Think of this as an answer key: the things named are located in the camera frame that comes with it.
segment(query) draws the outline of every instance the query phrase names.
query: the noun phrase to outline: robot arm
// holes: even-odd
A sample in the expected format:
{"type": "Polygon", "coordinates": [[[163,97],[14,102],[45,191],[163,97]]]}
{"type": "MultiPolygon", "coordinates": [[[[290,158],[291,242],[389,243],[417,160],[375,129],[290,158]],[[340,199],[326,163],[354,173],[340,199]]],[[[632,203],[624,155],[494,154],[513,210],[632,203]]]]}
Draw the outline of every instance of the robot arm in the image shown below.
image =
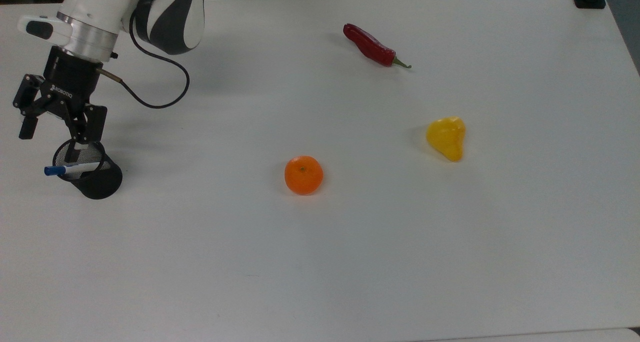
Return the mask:
{"type": "Polygon", "coordinates": [[[140,39],[170,55],[185,53],[202,38],[204,0],[64,0],[56,19],[23,16],[18,29],[76,57],[107,62],[132,19],[140,39]]]}
{"type": "Polygon", "coordinates": [[[126,31],[132,20],[140,39],[170,55],[185,53],[202,39],[203,0],[132,0],[122,18],[126,31]]]}
{"type": "MultiPolygon", "coordinates": [[[[19,137],[31,139],[38,117],[44,112],[50,112],[64,120],[71,134],[71,141],[66,147],[68,152],[60,162],[96,162],[82,157],[82,151],[93,148],[102,150],[104,154],[100,140],[107,109],[92,105],[89,97],[96,88],[101,74],[115,80],[119,79],[103,70],[102,66],[103,62],[117,57],[114,46],[121,29],[137,34],[140,39],[167,54],[188,52],[194,49],[202,38],[204,0],[64,0],[55,18],[23,16],[18,22],[18,29],[54,45],[49,53],[43,76],[25,75],[13,99],[13,106],[20,109],[24,116],[19,137]]],[[[138,102],[148,107],[164,108],[173,105],[185,95],[189,86],[189,76],[178,63],[164,60],[179,66],[187,77],[185,91],[169,104],[148,105],[122,80],[119,82],[138,102]]],[[[108,178],[87,178],[87,181],[84,181],[84,177],[80,179],[84,181],[82,184],[90,185],[92,191],[100,191],[98,194],[87,194],[83,190],[86,186],[79,187],[80,180],[77,180],[76,187],[86,196],[91,195],[90,198],[110,196],[118,189],[122,173],[110,159],[109,165],[110,167],[106,167],[111,170],[108,178]]],[[[97,169],[86,173],[108,174],[97,169]]]]}

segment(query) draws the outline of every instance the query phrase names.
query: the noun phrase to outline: black cable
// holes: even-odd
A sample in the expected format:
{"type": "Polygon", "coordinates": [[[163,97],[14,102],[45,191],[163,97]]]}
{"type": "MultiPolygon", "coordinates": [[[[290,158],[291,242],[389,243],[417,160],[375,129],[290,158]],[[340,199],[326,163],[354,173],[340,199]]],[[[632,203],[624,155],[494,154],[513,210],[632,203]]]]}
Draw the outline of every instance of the black cable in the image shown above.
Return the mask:
{"type": "Polygon", "coordinates": [[[177,66],[178,68],[180,68],[180,70],[182,70],[182,72],[184,73],[184,76],[186,78],[186,83],[184,85],[184,90],[182,91],[182,93],[180,94],[180,96],[178,98],[176,98],[175,100],[173,100],[173,102],[167,103],[167,104],[163,104],[163,105],[153,105],[153,104],[149,104],[147,102],[145,102],[144,100],[142,100],[139,96],[137,96],[137,94],[134,93],[134,91],[131,90],[131,88],[129,88],[129,86],[127,86],[127,84],[119,77],[113,75],[112,73],[109,73],[105,70],[98,70],[99,73],[105,75],[106,77],[109,77],[113,80],[115,80],[116,82],[118,82],[119,84],[121,84],[121,86],[124,87],[124,89],[126,89],[126,91],[128,91],[131,96],[133,98],[135,98],[135,100],[137,100],[140,104],[144,105],[147,108],[151,108],[151,109],[163,109],[166,107],[171,107],[172,105],[180,102],[180,100],[185,96],[185,94],[187,94],[187,90],[189,89],[189,84],[190,84],[190,78],[189,78],[189,72],[187,72],[187,70],[185,69],[185,67],[181,66],[178,62],[176,61],[172,61],[169,58],[165,58],[162,57],[158,54],[153,54],[151,52],[149,52],[148,50],[145,50],[144,48],[142,48],[138,42],[136,41],[136,37],[135,37],[135,33],[133,31],[133,21],[136,18],[136,14],[138,13],[138,9],[135,8],[133,13],[131,13],[131,17],[128,19],[128,34],[131,36],[131,41],[133,41],[133,45],[135,45],[135,47],[137,47],[138,50],[140,50],[141,52],[143,52],[144,54],[150,56],[150,57],[154,57],[156,59],[160,59],[161,61],[165,61],[167,63],[173,64],[174,66],[177,66]]]}

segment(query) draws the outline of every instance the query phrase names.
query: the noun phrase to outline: white marker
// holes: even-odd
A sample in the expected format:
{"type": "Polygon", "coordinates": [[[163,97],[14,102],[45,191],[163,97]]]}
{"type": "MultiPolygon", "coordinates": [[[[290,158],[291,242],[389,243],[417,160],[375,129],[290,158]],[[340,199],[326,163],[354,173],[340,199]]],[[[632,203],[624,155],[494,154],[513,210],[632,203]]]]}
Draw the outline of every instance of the white marker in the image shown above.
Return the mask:
{"type": "Polygon", "coordinates": [[[51,166],[44,168],[45,175],[66,175],[69,173],[83,173],[96,170],[100,162],[76,164],[75,166],[51,166]]]}

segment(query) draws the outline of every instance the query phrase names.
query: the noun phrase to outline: mesh pen holder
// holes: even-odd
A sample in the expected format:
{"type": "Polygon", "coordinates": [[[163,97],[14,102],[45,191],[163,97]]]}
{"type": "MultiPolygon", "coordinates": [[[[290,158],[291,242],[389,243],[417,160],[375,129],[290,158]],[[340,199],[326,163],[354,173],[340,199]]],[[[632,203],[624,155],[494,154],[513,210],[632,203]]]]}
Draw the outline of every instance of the mesh pen holder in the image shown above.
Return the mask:
{"type": "Polygon", "coordinates": [[[107,198],[118,190],[122,183],[122,170],[105,153],[99,142],[89,143],[86,148],[75,150],[75,142],[68,140],[55,151],[54,166],[75,166],[77,164],[95,163],[93,171],[59,175],[61,180],[73,184],[82,194],[92,200],[107,198]]]}

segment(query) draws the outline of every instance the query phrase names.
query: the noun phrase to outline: yellow bell pepper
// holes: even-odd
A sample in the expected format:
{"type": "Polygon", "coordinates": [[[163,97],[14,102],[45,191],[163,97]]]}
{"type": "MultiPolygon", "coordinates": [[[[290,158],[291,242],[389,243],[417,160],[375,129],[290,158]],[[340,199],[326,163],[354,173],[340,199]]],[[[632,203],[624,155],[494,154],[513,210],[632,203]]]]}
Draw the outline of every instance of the yellow bell pepper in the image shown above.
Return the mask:
{"type": "Polygon", "coordinates": [[[427,128],[427,141],[447,159],[457,162],[462,159],[465,127],[462,119],[457,116],[438,119],[427,128]]]}

